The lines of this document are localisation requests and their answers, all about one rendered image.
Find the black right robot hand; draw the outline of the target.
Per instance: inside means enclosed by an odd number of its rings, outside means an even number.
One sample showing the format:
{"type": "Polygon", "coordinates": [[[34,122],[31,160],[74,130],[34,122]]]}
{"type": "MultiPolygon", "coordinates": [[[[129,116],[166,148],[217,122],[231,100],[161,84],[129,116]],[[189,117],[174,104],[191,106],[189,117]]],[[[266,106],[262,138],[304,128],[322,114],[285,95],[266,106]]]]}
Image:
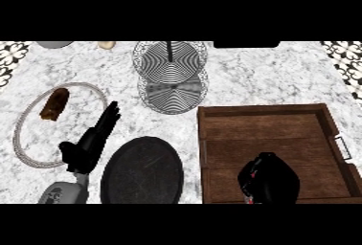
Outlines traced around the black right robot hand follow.
{"type": "Polygon", "coordinates": [[[276,205],[297,202],[300,179],[294,170],[273,152],[262,152],[242,167],[238,174],[239,188],[244,169],[254,171],[250,188],[254,199],[253,204],[276,205]]]}

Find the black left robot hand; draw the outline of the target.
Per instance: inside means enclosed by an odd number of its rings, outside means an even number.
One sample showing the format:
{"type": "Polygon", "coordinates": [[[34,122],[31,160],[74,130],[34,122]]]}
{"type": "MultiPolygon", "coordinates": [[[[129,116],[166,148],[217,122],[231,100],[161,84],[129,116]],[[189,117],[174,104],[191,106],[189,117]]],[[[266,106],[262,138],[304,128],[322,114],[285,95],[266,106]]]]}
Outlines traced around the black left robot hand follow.
{"type": "Polygon", "coordinates": [[[80,141],[75,144],[71,142],[59,144],[62,162],[68,165],[69,172],[89,174],[95,169],[118,119],[118,106],[112,101],[98,123],[83,133],[80,141]]]}

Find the red can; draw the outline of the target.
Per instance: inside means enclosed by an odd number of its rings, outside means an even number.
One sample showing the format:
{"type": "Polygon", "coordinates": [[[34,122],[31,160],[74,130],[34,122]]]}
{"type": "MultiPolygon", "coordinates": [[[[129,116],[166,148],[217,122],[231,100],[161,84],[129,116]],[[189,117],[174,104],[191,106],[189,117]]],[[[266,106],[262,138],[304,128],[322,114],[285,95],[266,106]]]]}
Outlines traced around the red can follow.
{"type": "Polygon", "coordinates": [[[242,170],[241,188],[242,188],[242,193],[244,193],[244,197],[245,197],[245,202],[248,204],[254,203],[253,193],[250,191],[253,179],[254,179],[254,171],[250,169],[244,169],[242,170]]]}

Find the brown wooden tray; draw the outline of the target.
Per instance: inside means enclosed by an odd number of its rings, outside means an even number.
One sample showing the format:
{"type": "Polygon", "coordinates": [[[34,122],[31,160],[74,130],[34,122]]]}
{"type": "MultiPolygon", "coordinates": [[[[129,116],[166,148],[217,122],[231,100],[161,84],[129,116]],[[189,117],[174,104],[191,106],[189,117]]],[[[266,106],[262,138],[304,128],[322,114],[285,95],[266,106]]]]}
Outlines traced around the brown wooden tray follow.
{"type": "Polygon", "coordinates": [[[300,204],[362,204],[362,176],[337,145],[328,107],[316,104],[198,108],[202,202],[242,203],[238,174],[273,152],[300,178],[300,204]]]}

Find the black oval plate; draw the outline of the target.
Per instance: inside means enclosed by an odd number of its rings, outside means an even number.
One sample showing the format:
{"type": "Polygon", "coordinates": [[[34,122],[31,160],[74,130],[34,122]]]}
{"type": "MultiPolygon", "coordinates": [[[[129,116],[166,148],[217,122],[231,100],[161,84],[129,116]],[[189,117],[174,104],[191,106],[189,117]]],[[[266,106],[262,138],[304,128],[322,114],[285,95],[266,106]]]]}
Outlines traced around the black oval plate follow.
{"type": "Polygon", "coordinates": [[[182,159],[160,138],[133,139],[117,150],[100,181],[103,204],[177,204],[182,197],[182,159]]]}

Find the brown pastry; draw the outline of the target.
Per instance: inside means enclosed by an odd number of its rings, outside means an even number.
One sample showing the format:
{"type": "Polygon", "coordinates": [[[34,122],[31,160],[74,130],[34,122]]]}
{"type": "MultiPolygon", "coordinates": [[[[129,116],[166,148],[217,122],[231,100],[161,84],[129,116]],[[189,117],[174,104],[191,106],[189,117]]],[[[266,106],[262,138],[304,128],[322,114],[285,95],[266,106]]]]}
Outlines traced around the brown pastry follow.
{"type": "Polygon", "coordinates": [[[56,121],[58,117],[64,111],[67,102],[69,99],[69,91],[67,88],[58,88],[49,97],[44,108],[40,112],[40,116],[43,120],[56,121]]]}

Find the round silver-rimmed glass plate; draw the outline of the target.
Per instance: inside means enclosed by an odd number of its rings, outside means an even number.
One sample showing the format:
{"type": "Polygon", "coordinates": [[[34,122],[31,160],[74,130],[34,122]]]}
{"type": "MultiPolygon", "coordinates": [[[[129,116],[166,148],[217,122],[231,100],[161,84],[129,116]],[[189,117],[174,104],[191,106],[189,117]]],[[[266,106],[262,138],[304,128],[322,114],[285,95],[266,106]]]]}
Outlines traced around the round silver-rimmed glass plate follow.
{"type": "Polygon", "coordinates": [[[21,129],[22,129],[22,125],[27,119],[27,116],[33,110],[33,108],[35,107],[37,103],[50,96],[50,94],[55,92],[55,90],[58,88],[65,88],[65,87],[84,87],[87,89],[90,89],[99,96],[99,99],[102,101],[103,107],[108,107],[108,98],[105,93],[102,92],[102,90],[98,88],[96,85],[87,83],[87,82],[69,82],[69,83],[64,83],[59,86],[55,86],[53,88],[50,88],[38,97],[37,99],[34,99],[34,101],[28,104],[24,112],[19,115],[19,118],[16,120],[16,128],[15,128],[15,134],[13,134],[13,150],[15,150],[15,154],[18,159],[30,166],[34,168],[52,168],[52,167],[59,167],[64,165],[64,162],[38,162],[34,159],[30,158],[30,156],[25,154],[22,147],[21,147],[21,129]]]}

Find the grey round object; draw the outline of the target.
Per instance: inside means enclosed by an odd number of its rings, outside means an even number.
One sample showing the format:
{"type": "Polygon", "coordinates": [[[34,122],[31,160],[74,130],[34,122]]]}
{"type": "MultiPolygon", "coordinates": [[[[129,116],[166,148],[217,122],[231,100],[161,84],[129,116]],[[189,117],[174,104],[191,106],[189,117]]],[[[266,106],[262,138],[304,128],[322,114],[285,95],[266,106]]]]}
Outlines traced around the grey round object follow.
{"type": "Polygon", "coordinates": [[[38,45],[46,49],[59,49],[67,47],[74,41],[37,41],[38,45]]]}

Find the black appliance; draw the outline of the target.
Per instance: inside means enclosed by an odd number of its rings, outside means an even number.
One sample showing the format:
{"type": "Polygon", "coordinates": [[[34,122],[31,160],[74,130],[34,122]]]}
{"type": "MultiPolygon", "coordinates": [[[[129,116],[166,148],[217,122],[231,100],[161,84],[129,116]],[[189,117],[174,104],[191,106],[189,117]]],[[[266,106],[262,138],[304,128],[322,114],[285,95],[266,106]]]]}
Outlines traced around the black appliance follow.
{"type": "Polygon", "coordinates": [[[214,47],[219,49],[233,48],[276,48],[279,41],[214,41],[214,47]]]}

